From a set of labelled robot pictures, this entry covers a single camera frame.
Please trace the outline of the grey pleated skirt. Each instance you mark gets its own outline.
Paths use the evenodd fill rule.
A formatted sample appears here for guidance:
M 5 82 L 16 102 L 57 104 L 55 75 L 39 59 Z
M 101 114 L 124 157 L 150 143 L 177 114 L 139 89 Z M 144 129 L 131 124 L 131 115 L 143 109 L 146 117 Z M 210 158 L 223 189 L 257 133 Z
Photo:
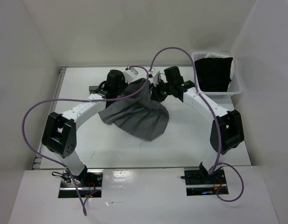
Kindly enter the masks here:
M 115 124 L 123 131 L 145 141 L 153 141 L 162 135 L 169 122 L 168 110 L 157 101 L 151 100 L 149 84 L 146 79 L 140 78 L 128 85 L 120 92 L 106 90 L 106 82 L 99 86 L 90 86 L 89 92 L 98 93 L 103 98 L 120 98 L 128 96 L 141 87 L 138 94 L 118 101 L 108 101 L 106 108 L 99 112 L 101 120 L 107 124 Z

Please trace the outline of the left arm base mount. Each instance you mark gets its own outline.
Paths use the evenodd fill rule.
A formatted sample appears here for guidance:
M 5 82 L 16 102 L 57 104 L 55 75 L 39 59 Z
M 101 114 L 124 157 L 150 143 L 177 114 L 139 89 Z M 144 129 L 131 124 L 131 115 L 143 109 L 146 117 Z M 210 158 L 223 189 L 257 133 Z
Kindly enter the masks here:
M 90 169 L 88 172 L 91 173 L 89 179 L 85 180 L 83 183 L 79 180 L 75 181 L 81 198 L 86 198 L 88 196 L 90 196 L 90 198 L 99 198 L 102 195 L 103 171 Z M 63 170 L 61 173 L 53 171 L 51 175 L 61 179 L 59 198 L 78 197 L 73 180 L 66 170 Z

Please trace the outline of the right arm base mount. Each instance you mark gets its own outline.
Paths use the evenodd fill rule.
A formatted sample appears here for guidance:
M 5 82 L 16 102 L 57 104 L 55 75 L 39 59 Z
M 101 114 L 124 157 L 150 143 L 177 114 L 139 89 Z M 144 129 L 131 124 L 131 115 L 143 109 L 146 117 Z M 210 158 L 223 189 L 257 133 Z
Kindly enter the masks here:
M 180 177 L 185 181 L 187 196 L 228 195 L 225 172 L 222 168 L 210 176 L 204 176 L 199 168 L 185 168 Z

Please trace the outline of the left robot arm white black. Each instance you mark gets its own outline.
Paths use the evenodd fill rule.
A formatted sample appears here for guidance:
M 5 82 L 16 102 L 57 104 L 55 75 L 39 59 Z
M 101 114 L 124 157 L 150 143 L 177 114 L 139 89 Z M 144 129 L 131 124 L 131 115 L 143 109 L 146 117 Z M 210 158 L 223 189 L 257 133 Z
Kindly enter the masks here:
M 89 176 L 86 165 L 82 163 L 75 151 L 78 128 L 112 103 L 99 100 L 117 98 L 127 85 L 121 71 L 110 70 L 106 81 L 91 92 L 86 102 L 63 113 L 49 114 L 41 142 L 69 169 L 72 173 L 71 181 L 76 186 L 85 185 Z

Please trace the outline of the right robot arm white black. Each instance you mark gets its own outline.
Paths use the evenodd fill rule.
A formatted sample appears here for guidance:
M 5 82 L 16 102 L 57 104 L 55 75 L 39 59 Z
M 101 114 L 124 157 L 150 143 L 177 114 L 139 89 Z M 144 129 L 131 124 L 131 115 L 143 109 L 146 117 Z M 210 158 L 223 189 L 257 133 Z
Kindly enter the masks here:
M 165 69 L 164 75 L 165 81 L 159 70 L 149 69 L 149 77 L 153 81 L 151 99 L 163 102 L 172 95 L 197 110 L 212 125 L 210 144 L 213 151 L 199 166 L 199 179 L 210 183 L 223 164 L 223 156 L 244 141 L 241 115 L 237 110 L 230 111 L 204 93 L 199 93 L 193 81 L 184 80 L 177 66 Z

